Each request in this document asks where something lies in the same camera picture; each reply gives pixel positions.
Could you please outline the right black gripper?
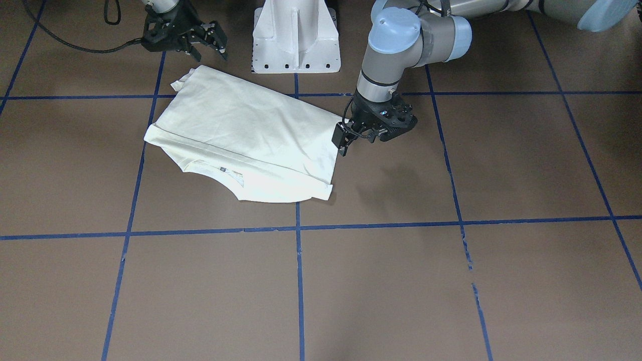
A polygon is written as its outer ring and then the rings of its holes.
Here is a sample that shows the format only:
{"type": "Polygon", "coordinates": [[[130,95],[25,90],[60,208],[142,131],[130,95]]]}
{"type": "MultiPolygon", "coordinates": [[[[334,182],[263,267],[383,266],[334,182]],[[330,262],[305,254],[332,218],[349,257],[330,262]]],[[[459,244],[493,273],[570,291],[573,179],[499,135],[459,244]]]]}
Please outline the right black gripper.
{"type": "Polygon", "coordinates": [[[141,44],[146,50],[179,51],[201,60],[193,44],[209,44],[223,60],[228,60],[228,38],[220,23],[210,22],[207,29],[191,3],[146,3],[145,10],[141,44]]]}

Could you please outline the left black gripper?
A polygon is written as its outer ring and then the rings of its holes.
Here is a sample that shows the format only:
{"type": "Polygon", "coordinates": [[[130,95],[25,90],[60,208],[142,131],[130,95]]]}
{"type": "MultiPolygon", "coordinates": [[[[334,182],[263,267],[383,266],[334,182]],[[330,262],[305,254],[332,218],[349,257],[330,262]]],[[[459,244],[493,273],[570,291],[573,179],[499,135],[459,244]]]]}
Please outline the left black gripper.
{"type": "Polygon", "coordinates": [[[355,92],[332,136],[332,143],[340,155],[345,156],[356,139],[386,142],[410,132],[417,125],[411,104],[406,103],[397,91],[390,95],[390,100],[376,102],[355,92]]]}

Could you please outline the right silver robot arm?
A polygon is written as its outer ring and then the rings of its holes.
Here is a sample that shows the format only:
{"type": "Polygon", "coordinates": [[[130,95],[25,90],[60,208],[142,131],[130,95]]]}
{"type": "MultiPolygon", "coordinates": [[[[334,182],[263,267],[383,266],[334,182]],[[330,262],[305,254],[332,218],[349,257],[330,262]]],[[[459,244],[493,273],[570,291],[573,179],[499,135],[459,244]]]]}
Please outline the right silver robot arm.
{"type": "Polygon", "coordinates": [[[179,51],[200,62],[195,44],[228,59],[227,35],[217,21],[205,23],[190,1],[144,1],[147,12],[141,44],[150,52],[179,51]]]}

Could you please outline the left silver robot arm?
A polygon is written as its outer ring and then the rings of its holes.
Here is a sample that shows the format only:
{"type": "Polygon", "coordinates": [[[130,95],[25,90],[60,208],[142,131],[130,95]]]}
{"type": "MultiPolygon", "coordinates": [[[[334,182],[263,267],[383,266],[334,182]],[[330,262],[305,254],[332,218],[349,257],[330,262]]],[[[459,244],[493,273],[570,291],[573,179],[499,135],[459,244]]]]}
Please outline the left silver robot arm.
{"type": "Polygon", "coordinates": [[[619,23],[640,1],[376,1],[372,27],[356,89],[332,141],[347,154],[356,139],[390,141],[418,120],[397,91],[408,68],[459,59],[472,44],[471,19],[529,10],[603,32],[619,23]]]}

